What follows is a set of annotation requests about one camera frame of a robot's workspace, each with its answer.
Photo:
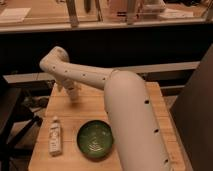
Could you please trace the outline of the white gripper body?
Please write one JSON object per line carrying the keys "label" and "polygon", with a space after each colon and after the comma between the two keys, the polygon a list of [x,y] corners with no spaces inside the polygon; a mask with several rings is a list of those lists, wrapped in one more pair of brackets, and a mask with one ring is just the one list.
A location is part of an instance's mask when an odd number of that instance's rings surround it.
{"label": "white gripper body", "polygon": [[69,78],[56,80],[58,90],[65,89],[67,93],[76,93],[79,90],[79,86]]}

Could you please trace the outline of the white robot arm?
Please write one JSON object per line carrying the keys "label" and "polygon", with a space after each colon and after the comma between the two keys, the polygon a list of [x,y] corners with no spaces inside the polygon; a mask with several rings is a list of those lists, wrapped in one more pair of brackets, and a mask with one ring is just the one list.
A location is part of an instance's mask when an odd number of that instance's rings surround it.
{"label": "white robot arm", "polygon": [[104,92],[122,171],[173,171],[145,81],[131,71],[73,64],[54,47],[40,68],[65,88],[77,81]]}

